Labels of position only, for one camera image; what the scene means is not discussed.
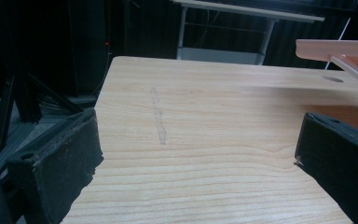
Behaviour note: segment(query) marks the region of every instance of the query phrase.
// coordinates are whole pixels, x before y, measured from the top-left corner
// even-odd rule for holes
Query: scratch mark
[[[152,102],[153,102],[153,108],[155,110],[155,117],[156,117],[156,124],[157,124],[157,130],[158,130],[158,137],[159,137],[159,143],[162,145],[165,145],[165,141],[167,139],[167,131],[164,128],[164,125],[162,123],[162,112],[159,109],[158,106],[158,95],[156,88],[152,88],[150,90],[150,94],[152,96]]]

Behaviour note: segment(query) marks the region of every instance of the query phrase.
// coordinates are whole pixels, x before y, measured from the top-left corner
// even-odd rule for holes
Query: black metal frame
[[[97,119],[93,109],[83,111],[27,73],[7,2],[0,0],[0,55],[6,67],[0,101],[0,223],[13,223],[21,216],[28,223],[59,223],[103,160]],[[40,91],[74,115],[17,150],[42,117],[37,99]],[[14,102],[23,129],[8,137]]]

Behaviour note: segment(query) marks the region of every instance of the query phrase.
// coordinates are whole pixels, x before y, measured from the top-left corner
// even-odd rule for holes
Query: metal pole
[[[341,40],[341,39],[342,39],[342,36],[344,36],[345,31],[347,30],[347,27],[348,27],[348,25],[350,24],[350,21],[351,21],[351,18],[349,18],[349,19],[347,20],[347,23],[345,24],[345,27],[344,27],[344,29],[342,30],[342,33],[341,33],[341,35],[339,36],[338,40]],[[324,70],[327,70],[329,65],[330,65],[330,62],[327,62],[326,67],[324,68]]]
[[[185,36],[186,13],[187,13],[187,7],[183,7],[182,8],[182,18],[181,18],[181,22],[180,22],[178,49],[177,49],[177,55],[176,55],[177,60],[182,60],[182,48],[183,48],[183,38]]]

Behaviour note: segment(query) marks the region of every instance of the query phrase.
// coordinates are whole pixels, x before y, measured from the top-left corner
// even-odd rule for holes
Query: wood grain
[[[351,223],[294,165],[306,111],[358,127],[344,72],[119,57],[96,110],[105,160],[63,223]]]

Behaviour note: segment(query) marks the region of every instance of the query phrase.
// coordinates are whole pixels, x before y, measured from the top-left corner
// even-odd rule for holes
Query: light wood tabletop
[[[104,161],[63,223],[351,223],[294,165],[305,112],[358,128],[345,72],[118,57]]]

